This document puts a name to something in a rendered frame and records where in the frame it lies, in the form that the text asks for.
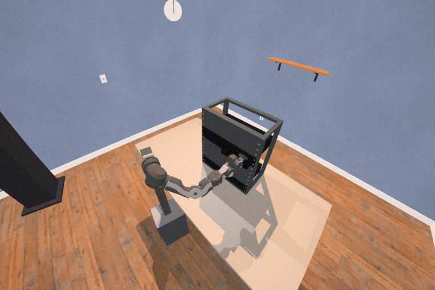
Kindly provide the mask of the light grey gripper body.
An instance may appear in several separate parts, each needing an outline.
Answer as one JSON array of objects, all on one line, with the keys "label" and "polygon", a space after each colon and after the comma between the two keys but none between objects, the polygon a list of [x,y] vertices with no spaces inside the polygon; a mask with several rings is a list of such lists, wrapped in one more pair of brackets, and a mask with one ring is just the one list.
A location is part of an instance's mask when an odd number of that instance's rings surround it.
[{"label": "light grey gripper body", "polygon": [[[232,154],[227,158],[225,164],[229,165],[234,169],[234,172],[237,173],[240,170],[241,162],[237,159],[237,156]],[[238,165],[237,165],[238,164]]]}]

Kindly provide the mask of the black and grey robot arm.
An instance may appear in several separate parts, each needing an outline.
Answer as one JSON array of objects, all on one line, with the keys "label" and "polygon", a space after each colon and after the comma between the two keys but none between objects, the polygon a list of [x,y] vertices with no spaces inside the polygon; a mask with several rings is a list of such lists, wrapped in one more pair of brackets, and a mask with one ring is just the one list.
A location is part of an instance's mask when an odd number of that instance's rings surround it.
[{"label": "black and grey robot arm", "polygon": [[[222,183],[222,178],[233,177],[233,168],[227,164],[221,169],[212,171],[207,178],[199,182],[199,185],[185,187],[182,181],[173,176],[167,175],[167,172],[153,153],[143,156],[142,169],[145,173],[145,184],[152,189],[165,189],[185,198],[198,199],[206,196],[213,187]],[[154,188],[153,188],[154,187]]]}]

